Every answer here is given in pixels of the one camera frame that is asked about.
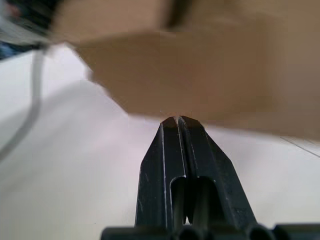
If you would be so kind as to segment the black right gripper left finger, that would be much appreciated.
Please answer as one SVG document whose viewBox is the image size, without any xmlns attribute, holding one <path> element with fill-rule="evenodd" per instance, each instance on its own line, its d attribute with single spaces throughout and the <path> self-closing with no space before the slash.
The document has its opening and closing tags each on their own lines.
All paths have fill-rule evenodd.
<svg viewBox="0 0 320 240">
<path fill-rule="evenodd" d="M 185 177 L 178 124 L 169 117 L 160 123 L 140 165 L 135 225 L 174 228 L 171 185 Z"/>
</svg>

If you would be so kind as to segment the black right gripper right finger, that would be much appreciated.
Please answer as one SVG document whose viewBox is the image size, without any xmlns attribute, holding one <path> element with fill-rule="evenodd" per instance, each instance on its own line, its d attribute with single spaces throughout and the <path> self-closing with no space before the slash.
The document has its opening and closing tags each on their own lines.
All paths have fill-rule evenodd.
<svg viewBox="0 0 320 240">
<path fill-rule="evenodd" d="M 186 216 L 198 228 L 215 224 L 248 228 L 256 218 L 228 156 L 198 120 L 180 116 L 186 164 Z"/>
</svg>

